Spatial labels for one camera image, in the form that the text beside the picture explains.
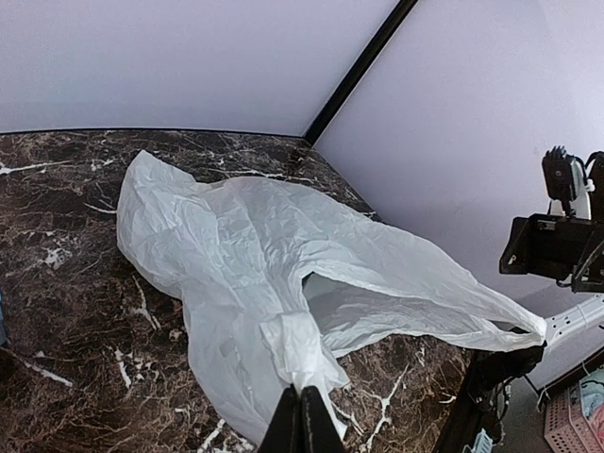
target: white wall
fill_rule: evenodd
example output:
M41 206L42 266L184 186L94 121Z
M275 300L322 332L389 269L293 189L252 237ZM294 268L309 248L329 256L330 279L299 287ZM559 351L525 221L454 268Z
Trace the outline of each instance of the white wall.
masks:
M537 0L420 0L317 144L386 221L544 316L570 292L497 266L513 217L547 208L544 152L595 146L551 33Z
M302 134L395 0L5 0L0 132Z

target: marble table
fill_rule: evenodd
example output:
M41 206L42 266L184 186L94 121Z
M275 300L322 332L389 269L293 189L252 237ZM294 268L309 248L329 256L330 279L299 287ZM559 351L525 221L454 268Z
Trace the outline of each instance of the marble table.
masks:
M303 141L197 131L94 130L0 136L0 449L243 452L187 363L178 300L122 257L115 208L141 150L212 182L239 175L310 185L376 218ZM429 452L470 353L391 336L340 360L332 399L348 451Z

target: black pole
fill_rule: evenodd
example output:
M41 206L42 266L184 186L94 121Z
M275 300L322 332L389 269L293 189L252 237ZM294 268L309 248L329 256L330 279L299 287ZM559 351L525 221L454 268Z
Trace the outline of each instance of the black pole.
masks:
M348 96L354 91L371 64L418 1L399 0L304 134L304 139L310 145L314 145L319 140L323 131L329 126Z

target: plastic bag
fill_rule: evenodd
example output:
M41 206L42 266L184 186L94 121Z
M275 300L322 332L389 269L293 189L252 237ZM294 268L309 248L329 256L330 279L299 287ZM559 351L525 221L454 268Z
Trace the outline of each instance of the plastic bag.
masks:
M335 358L391 333L499 351L545 337L544 319L478 284L433 243L302 185L197 183L142 151L122 186L117 239L151 284L183 301L195 377L257 444L291 383L315 385L344 436L328 399L347 382Z

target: pink basket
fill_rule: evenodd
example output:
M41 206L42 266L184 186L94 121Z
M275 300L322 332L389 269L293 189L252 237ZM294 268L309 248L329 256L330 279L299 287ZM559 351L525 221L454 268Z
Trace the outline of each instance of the pink basket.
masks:
M545 439L554 453L604 453L604 446L583 416L578 384L547 404Z

